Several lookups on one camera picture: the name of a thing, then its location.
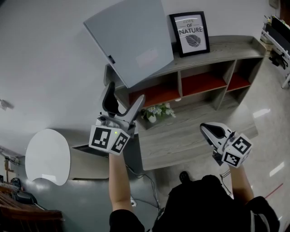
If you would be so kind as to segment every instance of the framed poster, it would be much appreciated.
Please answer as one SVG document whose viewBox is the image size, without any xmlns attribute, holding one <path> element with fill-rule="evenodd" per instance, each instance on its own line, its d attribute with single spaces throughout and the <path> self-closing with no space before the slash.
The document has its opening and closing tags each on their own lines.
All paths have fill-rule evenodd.
<svg viewBox="0 0 290 232">
<path fill-rule="evenodd" d="M 209 53 L 208 29 L 203 11 L 170 15 L 180 57 Z"/>
</svg>

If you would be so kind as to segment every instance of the forearm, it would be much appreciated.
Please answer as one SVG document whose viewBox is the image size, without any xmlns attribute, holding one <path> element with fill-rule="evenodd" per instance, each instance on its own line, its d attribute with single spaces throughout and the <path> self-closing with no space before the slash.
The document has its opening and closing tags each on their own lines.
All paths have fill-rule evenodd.
<svg viewBox="0 0 290 232">
<path fill-rule="evenodd" d="M 240 201 L 243 204 L 246 204 L 254 198 L 254 193 L 248 181 L 244 166 L 241 165 L 239 168 L 230 166 L 230 171 L 234 199 Z"/>
<path fill-rule="evenodd" d="M 127 209 L 132 211 L 131 191 L 128 173 L 123 154 L 109 155 L 109 194 L 113 206 L 113 211 Z"/>
</svg>

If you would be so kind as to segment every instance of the shoe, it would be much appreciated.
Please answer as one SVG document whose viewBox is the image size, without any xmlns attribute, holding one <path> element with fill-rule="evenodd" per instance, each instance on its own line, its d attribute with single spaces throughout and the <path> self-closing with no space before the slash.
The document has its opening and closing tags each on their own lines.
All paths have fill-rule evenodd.
<svg viewBox="0 0 290 232">
<path fill-rule="evenodd" d="M 179 179 L 183 184 L 190 182 L 189 174 L 186 171 L 183 171 L 182 173 L 179 174 Z"/>
</svg>

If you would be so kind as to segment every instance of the white wall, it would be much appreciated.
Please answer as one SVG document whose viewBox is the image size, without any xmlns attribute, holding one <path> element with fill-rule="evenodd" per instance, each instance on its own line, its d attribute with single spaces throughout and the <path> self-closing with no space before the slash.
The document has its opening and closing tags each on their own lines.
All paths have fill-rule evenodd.
<svg viewBox="0 0 290 232">
<path fill-rule="evenodd" d="M 275 8 L 273 8 L 273 7 L 271 7 L 271 6 L 267 7 L 267 10 L 266 10 L 265 15 L 266 15 L 267 17 L 271 17 L 272 15 L 275 15 L 275 16 L 277 16 L 277 17 L 280 17 L 280 9 L 281 9 L 281 4 L 280 4 L 280 1 L 279 1 L 279 6 L 278 6 L 278 8 L 275 9 Z"/>
<path fill-rule="evenodd" d="M 25 153 L 44 128 L 88 141 L 106 60 L 83 21 L 119 0 L 7 0 L 0 8 L 0 145 Z M 208 33 L 260 36 L 267 0 L 163 0 L 165 13 L 202 10 Z"/>
</svg>

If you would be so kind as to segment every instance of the cable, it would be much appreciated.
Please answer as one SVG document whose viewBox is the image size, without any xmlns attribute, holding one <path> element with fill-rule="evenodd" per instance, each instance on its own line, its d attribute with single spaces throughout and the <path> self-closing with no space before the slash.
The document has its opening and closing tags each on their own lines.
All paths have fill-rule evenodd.
<svg viewBox="0 0 290 232">
<path fill-rule="evenodd" d="M 126 167 L 136 176 L 137 179 L 141 179 L 142 177 L 146 176 L 150 181 L 151 181 L 151 187 L 153 189 L 153 197 L 156 201 L 156 204 L 157 204 L 157 208 L 158 208 L 158 211 L 160 210 L 160 206 L 159 206 L 159 202 L 158 202 L 158 199 L 157 199 L 157 196 L 156 196 L 156 188 L 155 188 L 155 184 L 154 184 L 154 181 L 151 179 L 150 176 L 148 176 L 147 174 L 137 174 L 136 172 L 134 172 L 134 170 L 126 164 Z"/>
<path fill-rule="evenodd" d="M 148 203 L 148 204 L 158 208 L 158 211 L 159 211 L 160 210 L 160 205 L 159 205 L 159 202 L 158 202 L 158 199 L 157 199 L 157 196 L 156 196 L 156 188 L 155 188 L 154 181 L 147 174 L 137 174 L 136 172 L 134 172 L 134 170 L 129 165 L 127 165 L 127 164 L 125 164 L 125 165 L 136 176 L 137 179 L 141 179 L 142 177 L 146 176 L 151 181 L 151 187 L 153 189 L 153 197 L 154 197 L 154 199 L 156 201 L 157 206 L 155 206 L 154 204 L 149 203 L 147 201 L 141 200 L 141 199 L 134 199 L 134 200 L 142 201 L 144 203 Z"/>
<path fill-rule="evenodd" d="M 223 173 L 223 174 L 220 174 L 219 176 L 220 176 L 221 179 L 222 179 L 222 184 L 223 184 L 223 186 L 225 186 L 225 188 L 226 188 L 227 191 L 229 192 L 229 196 L 231 197 L 231 196 L 232 196 L 231 191 L 227 188 L 227 186 L 226 186 L 225 183 L 223 182 L 223 179 L 224 179 L 225 177 L 227 177 L 230 173 L 231 173 L 231 171 L 230 171 L 230 169 L 229 169 L 228 171 L 226 171 L 226 172 Z"/>
<path fill-rule="evenodd" d="M 154 206 L 155 208 L 158 208 L 156 205 L 154 205 L 154 204 L 152 204 L 152 203 L 150 203 L 150 202 L 148 202 L 148 201 L 144 201 L 144 200 L 141 200 L 141 199 L 136 199 L 136 198 L 133 198 L 135 201 L 141 201 L 141 202 L 144 202 L 144 203 L 147 203 L 147 204 L 149 204 L 149 205 L 152 205 L 152 206 Z"/>
</svg>

